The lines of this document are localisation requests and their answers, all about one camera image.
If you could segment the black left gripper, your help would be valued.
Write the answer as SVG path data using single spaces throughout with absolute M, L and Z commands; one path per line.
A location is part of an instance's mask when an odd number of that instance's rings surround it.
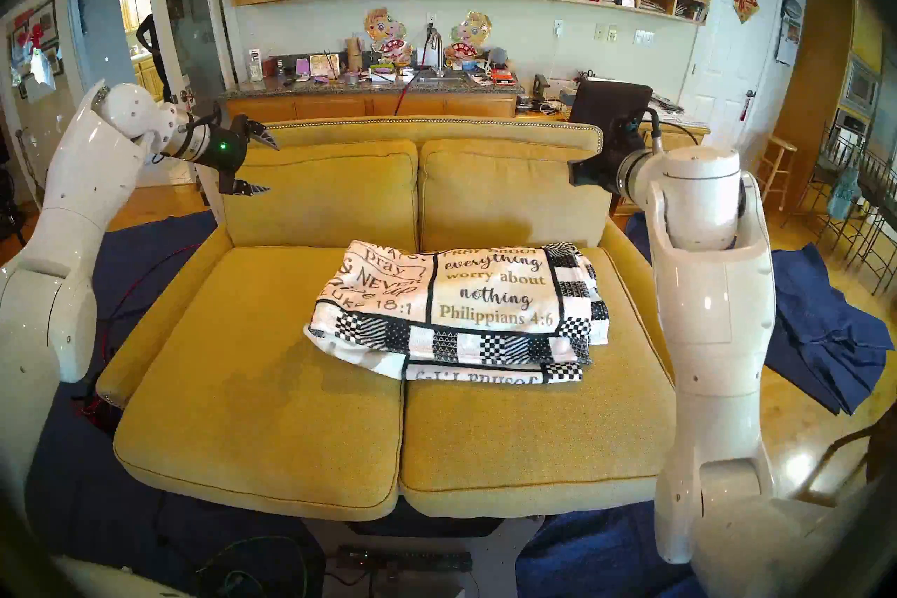
M 221 195 L 251 197 L 271 190 L 268 186 L 237 178 L 247 154 L 248 142 L 279 150 L 274 135 L 264 124 L 248 116 L 239 116 L 239 122 L 231 122 L 229 128 L 210 123 L 205 130 L 206 146 L 200 155 L 200 165 L 217 172 L 216 187 Z

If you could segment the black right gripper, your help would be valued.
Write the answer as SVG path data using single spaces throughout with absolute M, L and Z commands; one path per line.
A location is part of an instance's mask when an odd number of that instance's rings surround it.
M 598 186 L 612 194 L 626 192 L 625 174 L 620 171 L 632 151 L 610 150 L 587 159 L 569 162 L 569 179 L 573 186 Z

